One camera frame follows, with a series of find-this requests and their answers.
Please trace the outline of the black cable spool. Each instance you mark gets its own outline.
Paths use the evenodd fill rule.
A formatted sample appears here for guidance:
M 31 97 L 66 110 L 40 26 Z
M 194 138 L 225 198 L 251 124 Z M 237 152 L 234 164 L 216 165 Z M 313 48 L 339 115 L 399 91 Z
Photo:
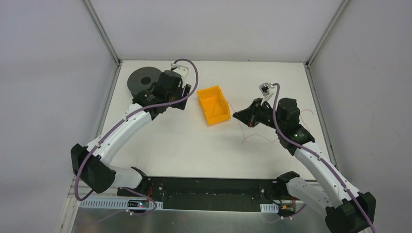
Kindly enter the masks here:
M 132 96 L 137 95 L 142 90 L 149 90 L 159 79 L 162 71 L 155 67 L 141 67 L 129 76 L 127 87 Z

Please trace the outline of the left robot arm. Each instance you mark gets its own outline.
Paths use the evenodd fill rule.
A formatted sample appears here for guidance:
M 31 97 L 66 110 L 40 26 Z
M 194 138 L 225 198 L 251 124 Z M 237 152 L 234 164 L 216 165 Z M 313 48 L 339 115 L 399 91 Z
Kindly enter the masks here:
M 141 78 L 129 78 L 132 103 L 109 130 L 87 143 L 76 144 L 70 151 L 72 168 L 78 179 L 95 193 L 111 187 L 128 187 L 136 196 L 147 193 L 144 173 L 135 168 L 111 165 L 117 152 L 145 125 L 168 107 L 184 110 L 191 85 L 186 83 L 189 69 L 178 66 L 161 72 L 150 67 Z

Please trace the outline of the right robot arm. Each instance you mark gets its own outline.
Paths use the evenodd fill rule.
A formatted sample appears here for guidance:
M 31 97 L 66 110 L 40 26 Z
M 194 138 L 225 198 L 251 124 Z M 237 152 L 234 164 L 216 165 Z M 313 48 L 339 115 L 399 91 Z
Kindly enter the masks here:
M 300 124 L 301 111 L 297 101 L 282 98 L 273 109 L 261 98 L 253 100 L 233 117 L 248 127 L 264 124 L 275 129 L 283 148 L 313 175 L 321 189 L 311 186 L 295 172 L 277 178 L 276 194 L 282 199 L 290 196 L 303 201 L 324 218 L 332 233 L 372 231 L 376 199 L 352 185 L 331 162 L 325 159 L 314 137 Z

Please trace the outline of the yellow plastic bin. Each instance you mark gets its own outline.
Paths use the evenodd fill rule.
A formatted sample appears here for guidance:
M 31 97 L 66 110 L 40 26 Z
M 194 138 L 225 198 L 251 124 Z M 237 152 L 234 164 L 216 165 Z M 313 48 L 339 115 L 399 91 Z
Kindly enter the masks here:
M 208 126 L 212 126 L 231 118 L 229 104 L 219 86 L 197 91 L 199 104 Z

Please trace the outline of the right controller board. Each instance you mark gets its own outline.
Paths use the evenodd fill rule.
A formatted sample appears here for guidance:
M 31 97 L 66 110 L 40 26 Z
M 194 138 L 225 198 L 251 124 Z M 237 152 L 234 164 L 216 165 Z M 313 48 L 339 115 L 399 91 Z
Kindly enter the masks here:
M 283 216 L 283 217 L 289 217 L 295 214 L 296 212 L 296 207 L 295 207 L 295 203 L 291 202 L 288 204 L 284 204 L 284 203 L 278 203 L 278 215 L 279 216 Z

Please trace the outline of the controller board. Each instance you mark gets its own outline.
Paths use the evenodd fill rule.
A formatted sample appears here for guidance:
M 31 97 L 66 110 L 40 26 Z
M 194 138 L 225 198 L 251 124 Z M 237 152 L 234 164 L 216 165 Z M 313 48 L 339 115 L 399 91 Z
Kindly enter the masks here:
M 284 204 L 284 203 L 278 203 L 278 215 L 279 216 L 283 216 L 283 217 L 289 217 L 295 214 L 296 212 L 296 207 L 295 207 L 295 203 L 291 202 L 288 204 Z
M 150 207 L 150 201 L 148 200 L 128 200 L 127 202 L 127 207 L 129 209 L 140 209 L 140 208 L 149 208 Z

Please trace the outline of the left controller board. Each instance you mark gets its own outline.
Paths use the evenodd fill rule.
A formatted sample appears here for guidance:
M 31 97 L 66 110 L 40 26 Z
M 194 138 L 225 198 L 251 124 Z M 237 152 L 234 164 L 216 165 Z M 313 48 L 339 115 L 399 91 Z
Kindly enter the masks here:
M 150 201 L 148 200 L 128 200 L 127 202 L 127 207 L 129 209 L 140 209 L 140 208 L 149 208 L 150 207 Z

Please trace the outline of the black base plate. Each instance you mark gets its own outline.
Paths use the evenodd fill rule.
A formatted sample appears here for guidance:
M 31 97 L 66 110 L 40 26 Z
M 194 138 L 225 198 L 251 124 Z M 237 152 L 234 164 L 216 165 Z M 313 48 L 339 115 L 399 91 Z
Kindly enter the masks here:
M 266 205 L 273 209 L 291 202 L 299 210 L 297 199 L 275 179 L 145 177 L 132 191 L 117 190 L 120 197 L 136 198 L 138 193 L 168 210 L 260 212 Z

